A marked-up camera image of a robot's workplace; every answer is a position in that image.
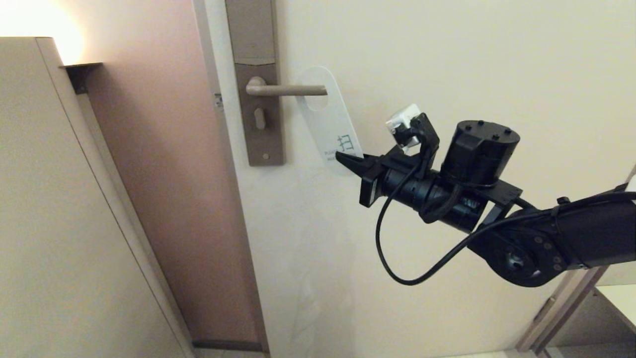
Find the wall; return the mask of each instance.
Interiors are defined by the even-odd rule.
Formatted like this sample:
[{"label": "wall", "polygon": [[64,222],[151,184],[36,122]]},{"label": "wall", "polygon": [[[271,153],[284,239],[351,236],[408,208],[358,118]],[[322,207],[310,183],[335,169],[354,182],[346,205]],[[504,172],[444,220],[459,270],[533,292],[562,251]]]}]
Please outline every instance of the wall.
[{"label": "wall", "polygon": [[[512,347],[558,278],[505,282],[470,251],[416,287],[393,282],[373,239],[382,201],[322,164],[294,98],[283,99],[288,163],[247,164],[223,0],[212,40],[268,331],[277,357],[440,357]],[[280,82],[323,65],[338,80],[365,152],[393,144],[392,112],[417,103],[441,140],[456,123],[509,125],[522,140],[502,179],[540,208],[620,184],[633,166],[633,1],[276,1]],[[464,235],[394,203],[385,255],[421,275]]]},{"label": "wall", "polygon": [[90,99],[195,340],[263,340],[226,132],[189,0],[1,1],[0,35],[103,62]]}]

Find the floor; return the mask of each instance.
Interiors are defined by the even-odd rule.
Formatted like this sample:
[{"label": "floor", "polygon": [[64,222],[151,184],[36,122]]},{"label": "floor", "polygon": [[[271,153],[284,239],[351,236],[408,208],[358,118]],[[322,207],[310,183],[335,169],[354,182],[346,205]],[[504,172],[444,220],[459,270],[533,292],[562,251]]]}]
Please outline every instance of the floor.
[{"label": "floor", "polygon": [[[214,350],[195,349],[197,358],[265,358],[265,355],[258,352],[240,352],[238,350]],[[532,352],[517,353],[514,350],[505,352],[490,352],[468,355],[456,355],[455,357],[444,358],[536,358]]]}]

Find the white door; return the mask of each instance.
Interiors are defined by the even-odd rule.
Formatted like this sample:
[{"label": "white door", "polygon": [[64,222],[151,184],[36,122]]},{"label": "white door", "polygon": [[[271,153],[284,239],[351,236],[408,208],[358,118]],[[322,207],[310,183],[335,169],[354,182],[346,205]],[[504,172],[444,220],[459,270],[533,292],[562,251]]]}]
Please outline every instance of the white door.
[{"label": "white door", "polygon": [[[472,252],[425,283],[393,282],[373,239],[381,203],[322,164],[296,100],[282,101],[287,163],[248,165],[223,0],[207,11],[272,356],[439,357],[512,348],[560,278],[514,286]],[[502,179],[540,208],[609,190],[633,165],[636,4],[624,1],[276,0],[280,82],[335,75],[363,150],[393,145],[384,121],[416,103],[441,139],[461,120],[522,140]],[[387,260],[415,277],[464,235],[394,204]]]},{"label": "white door", "polygon": [[53,40],[1,38],[0,63],[0,357],[190,356],[61,103]]}]

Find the door handle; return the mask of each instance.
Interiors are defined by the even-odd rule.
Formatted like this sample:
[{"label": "door handle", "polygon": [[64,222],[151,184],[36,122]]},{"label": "door handle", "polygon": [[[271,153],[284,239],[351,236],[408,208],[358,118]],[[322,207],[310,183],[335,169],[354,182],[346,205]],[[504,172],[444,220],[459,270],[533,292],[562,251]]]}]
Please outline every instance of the door handle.
[{"label": "door handle", "polygon": [[251,96],[326,96],[322,85],[268,85],[264,79],[254,76],[249,79],[245,91]]}]

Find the beige wall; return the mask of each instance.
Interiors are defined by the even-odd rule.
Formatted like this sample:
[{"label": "beige wall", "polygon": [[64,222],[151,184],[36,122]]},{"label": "beige wall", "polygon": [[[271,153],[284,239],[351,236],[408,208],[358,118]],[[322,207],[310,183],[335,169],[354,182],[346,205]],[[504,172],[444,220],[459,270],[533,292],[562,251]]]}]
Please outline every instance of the beige wall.
[{"label": "beige wall", "polygon": [[103,62],[90,99],[193,339],[258,341],[246,233],[189,0],[0,0],[0,35]]}]

